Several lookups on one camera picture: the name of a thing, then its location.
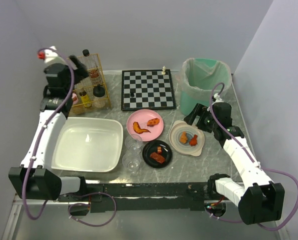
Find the pink lid seasoning jar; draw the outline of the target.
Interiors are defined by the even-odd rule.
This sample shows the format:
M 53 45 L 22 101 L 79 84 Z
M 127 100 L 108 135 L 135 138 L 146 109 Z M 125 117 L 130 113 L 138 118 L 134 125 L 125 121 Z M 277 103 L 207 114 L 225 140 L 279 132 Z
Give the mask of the pink lid seasoning jar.
M 72 104 L 73 104 L 73 105 L 76 105 L 76 104 L 79 103 L 79 98 L 78 98 L 78 96 L 77 96 L 76 93 L 73 93 L 73 94 L 72 94 L 71 99 L 72 99 Z

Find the black round plate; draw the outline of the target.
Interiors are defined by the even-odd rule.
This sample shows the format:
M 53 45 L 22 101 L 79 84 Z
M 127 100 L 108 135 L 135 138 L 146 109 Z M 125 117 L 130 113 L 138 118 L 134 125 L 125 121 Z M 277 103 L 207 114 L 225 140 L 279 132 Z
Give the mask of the black round plate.
M 171 163 L 173 153 L 166 142 L 153 140 L 143 147 L 142 158 L 150 167 L 162 169 Z

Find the pink plate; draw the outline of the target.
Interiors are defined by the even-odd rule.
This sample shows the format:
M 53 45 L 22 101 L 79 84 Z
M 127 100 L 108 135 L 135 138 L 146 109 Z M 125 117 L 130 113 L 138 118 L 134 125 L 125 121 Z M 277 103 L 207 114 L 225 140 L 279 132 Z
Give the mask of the pink plate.
M 159 124 L 155 126 L 147 126 L 147 122 L 154 118 L 159 118 Z M 138 122 L 142 129 L 148 129 L 150 132 L 137 134 L 133 130 L 134 122 Z M 126 129 L 130 135 L 139 135 L 143 142 L 150 142 L 157 139 L 162 134 L 164 130 L 164 121 L 157 112 L 149 109 L 141 109 L 129 116 L 126 122 Z

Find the black lid spice jar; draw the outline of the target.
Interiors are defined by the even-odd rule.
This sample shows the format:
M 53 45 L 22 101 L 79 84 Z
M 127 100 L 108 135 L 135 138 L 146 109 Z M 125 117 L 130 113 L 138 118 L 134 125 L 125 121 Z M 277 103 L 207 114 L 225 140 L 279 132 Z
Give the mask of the black lid spice jar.
M 103 108 L 106 104 L 106 91 L 105 89 L 98 84 L 93 88 L 93 106 L 95 108 Z

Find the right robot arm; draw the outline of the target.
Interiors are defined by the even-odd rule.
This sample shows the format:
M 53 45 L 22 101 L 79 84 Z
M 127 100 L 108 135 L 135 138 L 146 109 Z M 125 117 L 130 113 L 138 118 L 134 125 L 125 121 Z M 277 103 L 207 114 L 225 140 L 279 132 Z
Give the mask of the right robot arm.
M 230 156 L 241 179 L 240 186 L 227 174 L 216 173 L 208 180 L 210 193 L 217 193 L 234 203 L 246 225 L 277 221 L 282 216 L 285 189 L 260 168 L 244 133 L 232 124 L 232 107 L 226 102 L 215 102 L 212 107 L 196 104 L 184 118 L 188 125 L 197 120 L 197 128 L 213 133 L 214 138 Z

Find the clear plastic cup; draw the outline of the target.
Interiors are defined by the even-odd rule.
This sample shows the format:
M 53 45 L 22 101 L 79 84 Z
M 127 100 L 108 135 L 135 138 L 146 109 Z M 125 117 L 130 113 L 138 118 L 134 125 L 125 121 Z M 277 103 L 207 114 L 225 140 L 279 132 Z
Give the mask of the clear plastic cup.
M 122 157 L 122 165 L 132 173 L 138 171 L 140 167 L 141 158 L 139 154 L 133 152 L 126 152 Z
M 128 150 L 135 154 L 139 154 L 142 149 L 142 138 L 137 134 L 131 134 L 125 139 L 125 146 Z

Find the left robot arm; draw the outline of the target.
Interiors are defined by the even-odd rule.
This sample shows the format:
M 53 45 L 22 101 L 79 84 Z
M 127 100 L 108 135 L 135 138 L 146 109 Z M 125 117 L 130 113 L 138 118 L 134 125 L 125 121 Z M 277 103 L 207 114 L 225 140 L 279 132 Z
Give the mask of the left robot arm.
M 86 190 L 84 177 L 59 177 L 51 163 L 60 132 L 73 106 L 71 87 L 88 77 L 86 66 L 75 55 L 69 59 L 76 68 L 60 61 L 48 61 L 44 69 L 48 84 L 40 103 L 39 124 L 32 144 L 19 167 L 9 170 L 8 178 L 21 199 L 57 200 L 65 194 Z

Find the clear bottle red label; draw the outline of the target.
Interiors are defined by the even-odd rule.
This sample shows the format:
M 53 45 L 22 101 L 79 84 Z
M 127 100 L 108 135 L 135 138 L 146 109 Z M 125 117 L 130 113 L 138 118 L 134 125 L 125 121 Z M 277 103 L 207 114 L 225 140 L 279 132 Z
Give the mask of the clear bottle red label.
M 102 84 L 102 77 L 99 72 L 98 58 L 96 54 L 91 54 L 88 49 L 82 51 L 84 64 L 88 70 L 89 78 L 93 86 Z

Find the brown sauce bottle yellow label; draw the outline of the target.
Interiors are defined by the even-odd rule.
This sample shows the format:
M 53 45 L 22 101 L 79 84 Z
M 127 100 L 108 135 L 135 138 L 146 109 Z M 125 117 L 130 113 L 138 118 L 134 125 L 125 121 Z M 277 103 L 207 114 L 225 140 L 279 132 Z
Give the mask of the brown sauce bottle yellow label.
M 78 94 L 79 94 L 80 99 L 81 99 L 81 101 L 83 103 L 83 106 L 85 108 L 92 107 L 92 102 L 91 102 L 91 100 L 89 98 L 89 95 L 87 94 L 87 91 L 83 87 L 80 87 L 78 89 Z

